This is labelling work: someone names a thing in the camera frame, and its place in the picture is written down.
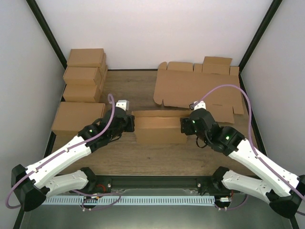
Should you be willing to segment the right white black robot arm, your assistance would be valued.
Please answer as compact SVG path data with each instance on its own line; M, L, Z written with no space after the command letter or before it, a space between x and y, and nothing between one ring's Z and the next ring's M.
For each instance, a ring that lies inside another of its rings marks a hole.
M233 189L265 201L270 208L284 218L291 218L305 199L305 177L297 176L280 167L258 151L253 143L231 126L220 126L204 108L180 119L181 132L195 135L206 146L239 162L259 178L235 173L219 167L212 179L217 192Z

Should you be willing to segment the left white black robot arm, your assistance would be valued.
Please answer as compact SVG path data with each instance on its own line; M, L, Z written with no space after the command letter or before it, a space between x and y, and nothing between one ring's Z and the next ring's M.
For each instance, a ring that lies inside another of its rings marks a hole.
M66 191L93 192L97 188L97 180L90 168L81 168L62 176L59 173L77 160L119 139L122 133L133 131L134 116L115 107L103 118L85 126L71 141L48 157L27 167L16 165L11 171L11 187L20 203L19 207L29 212L47 198Z

